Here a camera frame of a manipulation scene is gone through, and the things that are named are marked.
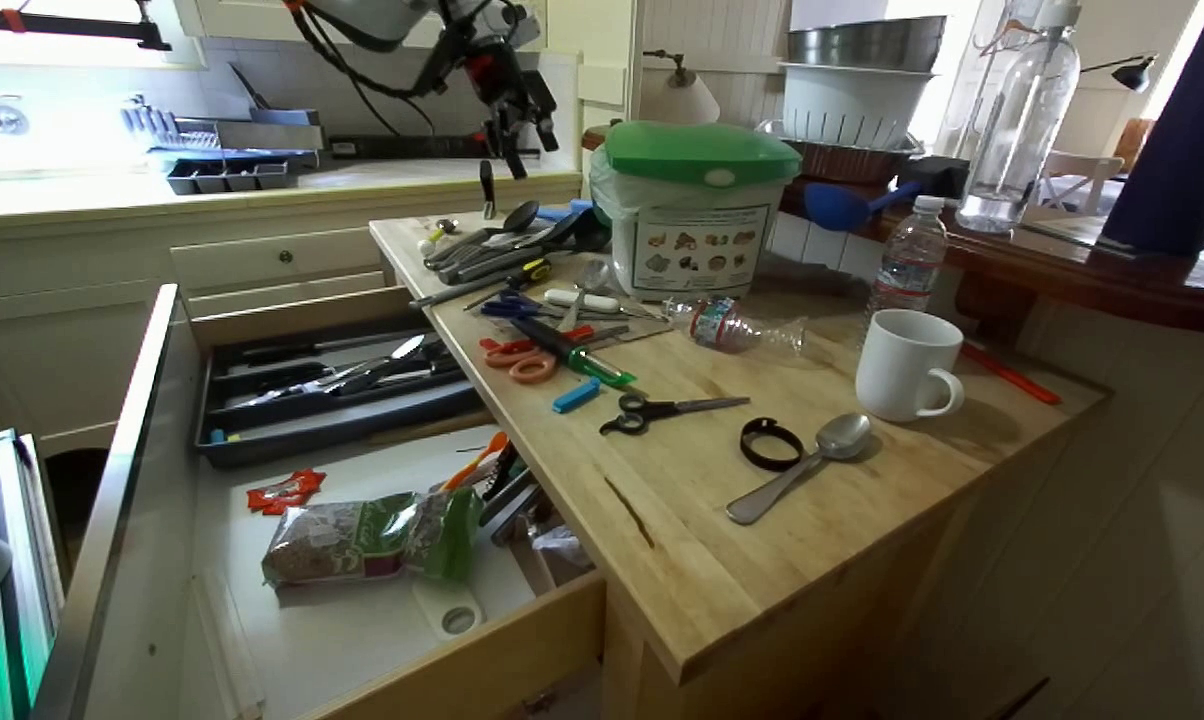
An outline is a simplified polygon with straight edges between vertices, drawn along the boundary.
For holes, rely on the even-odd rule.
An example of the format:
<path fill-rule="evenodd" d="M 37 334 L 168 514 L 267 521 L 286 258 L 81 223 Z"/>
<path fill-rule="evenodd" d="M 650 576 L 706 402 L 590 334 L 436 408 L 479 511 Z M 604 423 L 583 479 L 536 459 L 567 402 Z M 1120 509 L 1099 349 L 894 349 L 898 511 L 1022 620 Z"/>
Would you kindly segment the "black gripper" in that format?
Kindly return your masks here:
<path fill-rule="evenodd" d="M 497 120 L 500 155 L 514 181 L 529 181 L 519 155 L 519 132 L 533 122 L 544 153 L 558 153 L 558 94 L 519 52 L 540 37 L 536 15 L 524 2 L 479 2 L 467 15 L 463 71 L 479 102 Z"/>

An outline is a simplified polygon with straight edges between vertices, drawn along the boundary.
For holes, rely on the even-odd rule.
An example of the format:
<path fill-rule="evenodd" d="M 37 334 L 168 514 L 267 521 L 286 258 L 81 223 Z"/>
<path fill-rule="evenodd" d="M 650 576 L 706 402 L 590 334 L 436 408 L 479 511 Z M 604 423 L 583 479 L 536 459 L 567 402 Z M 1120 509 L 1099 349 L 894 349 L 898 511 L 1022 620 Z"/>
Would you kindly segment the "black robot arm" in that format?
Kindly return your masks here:
<path fill-rule="evenodd" d="M 490 120 L 484 148 L 529 175 L 519 140 L 536 132 L 544 153 L 558 153 L 558 94 L 536 67 L 519 63 L 519 49 L 540 37 L 536 15 L 519 0 L 286 0 L 303 45 L 333 63 L 353 88 L 415 102 L 439 94 L 451 71 L 463 71 Z M 361 71 L 335 37 L 369 52 L 397 52 L 414 29 L 436 15 L 439 32 L 414 85 L 397 88 Z"/>

